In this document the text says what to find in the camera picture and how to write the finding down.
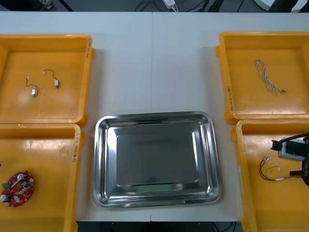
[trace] tray rim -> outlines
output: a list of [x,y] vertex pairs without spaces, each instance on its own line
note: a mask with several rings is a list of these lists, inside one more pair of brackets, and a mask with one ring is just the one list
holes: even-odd
[[[159,202],[148,202],[148,203],[142,203],[142,205],[140,205],[140,203],[130,203],[129,207],[126,206],[126,204],[103,204],[98,200],[98,192],[97,192],[97,183],[98,182],[98,175],[99,175],[99,164],[98,164],[98,156],[97,153],[101,152],[102,153],[102,147],[99,146],[99,141],[101,140],[101,137],[99,135],[99,127],[102,121],[106,120],[106,119],[113,119],[113,118],[117,118],[117,117],[124,117],[124,118],[133,118],[133,117],[146,117],[146,116],[187,116],[187,115],[203,115],[207,118],[208,122],[209,122],[209,128],[210,128],[210,136],[211,136],[211,141],[212,141],[212,146],[213,146],[213,156],[214,156],[214,163],[215,165],[213,166],[215,173],[216,173],[216,177],[217,177],[217,185],[218,185],[218,192],[216,194],[216,196],[214,196],[211,199],[207,199],[207,200],[186,200],[186,201],[179,201],[179,200],[175,200],[175,201],[159,201]],[[215,141],[215,135],[214,135],[214,128],[213,128],[213,123],[212,123],[212,119],[210,118],[210,116],[202,111],[185,111],[185,112],[164,112],[164,113],[145,113],[145,114],[129,114],[129,115],[114,115],[114,116],[104,116],[101,119],[99,119],[99,121],[96,124],[95,127],[95,147],[94,147],[94,177],[93,177],[93,199],[94,202],[96,203],[96,205],[102,209],[117,209],[117,208],[134,208],[134,207],[148,207],[148,206],[164,206],[164,205],[184,205],[184,204],[191,204],[191,203],[213,203],[215,201],[217,201],[221,195],[222,195],[222,182],[221,182],[221,175],[220,175],[220,167],[219,167],[219,161],[218,161],[218,153],[217,153],[217,146],[216,146],[216,141]]]
[[308,31],[225,31],[219,35],[219,45],[216,46],[215,52],[219,57],[220,71],[223,85],[223,93],[225,99],[225,121],[229,124],[237,124],[242,119],[307,119],[309,114],[237,114],[234,109],[233,87],[231,85],[231,76],[227,62],[225,36],[284,36],[284,35],[306,35],[309,36]]

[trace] capacitor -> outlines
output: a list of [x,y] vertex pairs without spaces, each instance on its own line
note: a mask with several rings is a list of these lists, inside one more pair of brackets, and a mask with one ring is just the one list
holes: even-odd
[[0,201],[7,202],[7,201],[9,201],[10,198],[11,198],[10,195],[1,195]]

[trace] wire connector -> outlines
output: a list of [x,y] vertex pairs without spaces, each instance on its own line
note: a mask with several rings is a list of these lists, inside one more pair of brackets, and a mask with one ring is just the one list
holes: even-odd
[[270,160],[270,158],[269,158],[268,156],[265,156],[265,157],[263,158],[263,161],[265,161],[265,163],[267,163],[269,160]]

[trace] white connector plug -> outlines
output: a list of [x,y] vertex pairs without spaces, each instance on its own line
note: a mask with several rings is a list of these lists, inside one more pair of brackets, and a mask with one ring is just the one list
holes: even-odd
[[176,3],[175,0],[162,0],[166,6],[166,8],[168,8],[169,10],[172,9],[173,7],[175,8]]

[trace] red circuit board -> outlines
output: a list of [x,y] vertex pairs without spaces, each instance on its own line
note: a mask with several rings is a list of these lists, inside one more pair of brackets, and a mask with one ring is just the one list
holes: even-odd
[[10,196],[9,201],[6,203],[7,206],[19,207],[23,205],[30,199],[34,192],[35,179],[28,171],[14,174],[7,182],[9,186],[12,186],[17,181],[17,176],[19,174],[25,174],[26,178],[24,180],[20,180],[12,188],[6,189],[2,192],[2,195]]

